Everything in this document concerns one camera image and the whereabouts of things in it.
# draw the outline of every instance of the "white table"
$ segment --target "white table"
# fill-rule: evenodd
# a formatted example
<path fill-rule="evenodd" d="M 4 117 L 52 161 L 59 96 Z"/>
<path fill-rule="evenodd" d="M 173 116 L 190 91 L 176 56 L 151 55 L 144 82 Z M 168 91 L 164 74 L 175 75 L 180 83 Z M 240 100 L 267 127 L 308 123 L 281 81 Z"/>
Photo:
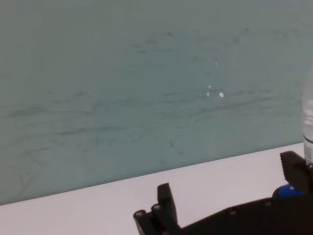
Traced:
<path fill-rule="evenodd" d="M 286 183 L 279 153 L 295 144 L 0 207 L 4 235 L 137 235 L 133 213 L 150 210 L 170 183 L 183 227 L 226 207 L 270 197 Z"/>

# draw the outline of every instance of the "wall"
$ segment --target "wall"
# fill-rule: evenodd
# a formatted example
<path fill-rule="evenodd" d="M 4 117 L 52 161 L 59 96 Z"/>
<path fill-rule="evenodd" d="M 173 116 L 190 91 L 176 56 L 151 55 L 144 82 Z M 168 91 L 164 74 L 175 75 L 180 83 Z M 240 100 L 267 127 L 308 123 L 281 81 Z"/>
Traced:
<path fill-rule="evenodd" d="M 3 0 L 0 203 L 301 141 L 305 0 Z"/>

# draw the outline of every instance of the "plastic water bottle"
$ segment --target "plastic water bottle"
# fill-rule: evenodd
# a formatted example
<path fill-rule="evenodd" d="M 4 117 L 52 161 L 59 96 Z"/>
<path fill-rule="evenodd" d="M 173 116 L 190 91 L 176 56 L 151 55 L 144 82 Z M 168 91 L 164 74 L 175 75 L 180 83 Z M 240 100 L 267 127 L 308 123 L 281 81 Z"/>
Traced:
<path fill-rule="evenodd" d="M 303 93 L 304 158 L 313 163 L 313 68 L 311 68 Z"/>

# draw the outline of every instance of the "scuff mark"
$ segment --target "scuff mark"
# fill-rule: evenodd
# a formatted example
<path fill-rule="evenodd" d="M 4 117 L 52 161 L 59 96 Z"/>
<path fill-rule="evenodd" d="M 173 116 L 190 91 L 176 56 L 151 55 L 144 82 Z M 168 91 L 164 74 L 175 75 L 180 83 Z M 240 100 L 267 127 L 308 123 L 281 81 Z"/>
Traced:
<path fill-rule="evenodd" d="M 157 43 L 157 40 L 155 40 L 155 39 L 146 40 L 146 44 L 156 44 L 156 43 Z"/>
<path fill-rule="evenodd" d="M 46 151 L 48 149 L 51 149 L 51 147 L 43 147 L 43 148 L 37 148 L 37 149 L 30 149 L 27 150 L 19 155 L 16 156 L 16 158 L 24 158 L 24 157 L 29 157 L 29 156 L 33 156 L 34 154 Z"/>
<path fill-rule="evenodd" d="M 170 141 L 170 146 L 171 146 L 171 148 L 175 148 L 173 141 Z"/>
<path fill-rule="evenodd" d="M 162 104 L 185 104 L 185 103 L 190 103 L 193 102 L 193 100 L 188 100 L 188 99 L 179 99 L 179 100 L 163 100 L 160 101 Z"/>
<path fill-rule="evenodd" d="M 83 95 L 86 95 L 87 92 L 83 92 L 83 91 L 80 91 L 78 93 L 75 93 L 74 96 L 83 96 Z"/>
<path fill-rule="evenodd" d="M 69 118 L 63 118 L 63 119 L 54 119 L 54 120 L 48 120 L 48 121 L 36 121 L 36 122 L 32 122 L 32 123 L 28 123 L 25 125 L 25 127 L 23 126 L 23 128 L 26 128 L 26 127 L 32 127 L 32 126 L 51 126 L 51 125 L 54 125 L 54 124 L 59 124 L 59 123 L 62 123 L 62 122 L 65 122 L 65 121 L 69 121 L 71 119 Z"/>
<path fill-rule="evenodd" d="M 171 52 L 171 51 L 173 51 L 173 49 L 158 49 L 157 51 L 159 51 L 159 52 Z"/>
<path fill-rule="evenodd" d="M 13 169 L 13 170 L 20 170 L 17 167 L 14 167 L 14 166 L 11 166 L 11 165 L 7 165 L 7 164 L 0 164 L 0 167 L 9 168 L 9 169 Z"/>
<path fill-rule="evenodd" d="M 47 114 L 93 114 L 93 111 L 84 111 L 84 110 L 47 110 Z"/>
<path fill-rule="evenodd" d="M 72 99 L 54 100 L 53 103 L 54 104 L 68 104 L 72 101 L 73 101 Z"/>
<path fill-rule="evenodd" d="M 15 144 L 22 143 L 22 142 L 30 140 L 30 139 L 66 137 L 66 136 L 87 134 L 87 133 L 94 133 L 94 132 L 105 133 L 105 132 L 124 131 L 124 130 L 128 130 L 128 128 L 122 127 L 122 126 L 102 126 L 102 127 L 91 127 L 91 128 L 78 128 L 78 129 L 73 129 L 73 130 L 68 130 L 68 131 L 34 134 L 34 135 L 29 135 L 29 136 L 17 138 L 15 140 Z M 26 156 L 29 156 L 31 154 L 35 154 L 37 152 L 47 150 L 49 148 L 51 148 L 51 147 L 35 149 L 35 150 L 28 150 L 28 151 L 18 155 L 17 158 L 22 158 L 24 156 L 26 157 Z"/>
<path fill-rule="evenodd" d="M 15 110 L 13 113 L 10 114 L 10 118 L 20 118 L 20 117 L 26 117 L 26 116 L 31 116 L 35 114 L 40 114 L 44 112 L 45 109 L 41 106 L 34 106 L 26 109 L 20 109 L 20 110 Z"/>
<path fill-rule="evenodd" d="M 94 141 L 91 142 L 90 146 L 85 148 L 82 152 L 86 153 L 89 150 L 92 150 L 94 148 L 98 148 L 100 145 L 100 133 L 96 132 L 94 135 Z"/>
<path fill-rule="evenodd" d="M 233 42 L 233 44 L 239 44 L 240 38 L 239 37 L 233 37 L 233 39 L 231 41 Z"/>
<path fill-rule="evenodd" d="M 207 58 L 205 56 L 197 56 L 197 55 L 195 55 L 193 57 L 193 60 L 196 61 L 196 62 L 205 62 L 205 61 L 207 61 Z"/>
<path fill-rule="evenodd" d="M 164 35 L 168 36 L 168 37 L 171 37 L 171 38 L 174 38 L 174 34 L 171 33 L 171 32 L 167 32 L 165 33 Z"/>
<path fill-rule="evenodd" d="M 43 6 L 57 9 L 73 9 L 77 7 L 94 5 L 94 0 L 42 0 Z"/>
<path fill-rule="evenodd" d="M 19 175 L 19 182 L 20 182 L 20 184 L 21 184 L 22 186 L 25 185 L 24 177 L 23 177 L 22 174 Z"/>
<path fill-rule="evenodd" d="M 44 163 L 44 162 L 38 160 L 37 158 L 34 158 L 34 157 L 33 157 L 32 160 L 33 160 L 35 163 L 39 164 L 39 165 L 46 165 L 46 163 Z"/>
<path fill-rule="evenodd" d="M 137 49 L 140 49 L 140 48 L 142 48 L 142 46 L 140 46 L 140 45 L 137 45 L 137 44 L 132 44 L 132 47 L 133 47 L 133 48 L 137 48 Z"/>
<path fill-rule="evenodd" d="M 92 105 L 92 110 L 97 111 L 100 108 L 104 108 L 106 110 L 108 109 L 114 109 L 114 108 L 124 108 L 127 106 L 130 106 L 131 104 L 135 104 L 136 100 L 127 98 L 124 100 L 118 100 L 118 101 L 105 101 L 105 100 L 100 100 L 95 102 Z"/>
<path fill-rule="evenodd" d="M 25 182 L 24 185 L 22 186 L 21 190 L 18 191 L 18 193 L 17 193 L 15 196 L 11 197 L 11 198 L 9 199 L 8 203 L 12 203 L 12 202 L 16 201 L 21 195 L 23 195 L 23 193 L 25 193 L 25 192 L 28 190 L 29 186 L 30 186 L 36 179 L 37 179 L 37 176 L 33 176 L 33 177 L 31 177 L 27 182 Z"/>

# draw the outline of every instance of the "screw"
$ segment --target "screw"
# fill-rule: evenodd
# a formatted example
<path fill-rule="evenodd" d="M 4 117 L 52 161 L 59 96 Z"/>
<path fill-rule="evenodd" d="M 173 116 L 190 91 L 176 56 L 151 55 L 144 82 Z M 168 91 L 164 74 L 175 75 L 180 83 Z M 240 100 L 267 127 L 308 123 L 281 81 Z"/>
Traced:
<path fill-rule="evenodd" d="M 143 211 L 136 212 L 135 214 L 136 217 L 142 217 L 143 215 L 144 215 Z"/>
<path fill-rule="evenodd" d="M 230 215 L 236 215 L 236 214 L 237 214 L 237 212 L 236 212 L 236 210 L 235 210 L 235 209 L 231 209 L 231 210 L 229 211 L 229 214 L 230 214 Z"/>
<path fill-rule="evenodd" d="M 153 208 L 153 210 L 159 210 L 161 208 L 161 205 L 160 204 L 156 204 L 152 208 Z"/>
<path fill-rule="evenodd" d="M 271 202 L 271 201 L 266 201 L 266 202 L 265 202 L 265 206 L 269 207 L 269 206 L 271 206 L 271 205 L 272 205 L 272 202 Z"/>

